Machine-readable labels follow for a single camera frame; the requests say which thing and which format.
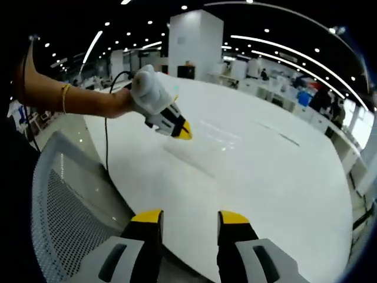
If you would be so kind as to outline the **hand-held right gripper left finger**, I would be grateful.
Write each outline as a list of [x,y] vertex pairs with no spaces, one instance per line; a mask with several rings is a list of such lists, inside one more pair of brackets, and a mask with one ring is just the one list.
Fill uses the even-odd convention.
[[86,255],[68,282],[157,282],[162,255],[163,210],[135,215],[120,236]]

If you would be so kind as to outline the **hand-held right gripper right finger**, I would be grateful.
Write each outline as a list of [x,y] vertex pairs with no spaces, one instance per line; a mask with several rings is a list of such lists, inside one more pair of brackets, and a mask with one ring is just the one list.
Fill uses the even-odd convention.
[[297,262],[269,239],[260,239],[249,220],[218,212],[217,266],[221,282],[306,282]]

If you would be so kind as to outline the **person's left hand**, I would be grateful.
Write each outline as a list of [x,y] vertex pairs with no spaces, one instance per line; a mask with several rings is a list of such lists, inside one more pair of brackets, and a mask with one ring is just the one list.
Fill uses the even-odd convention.
[[132,111],[134,111],[134,100],[129,89],[122,88],[111,94],[109,118],[114,119]]

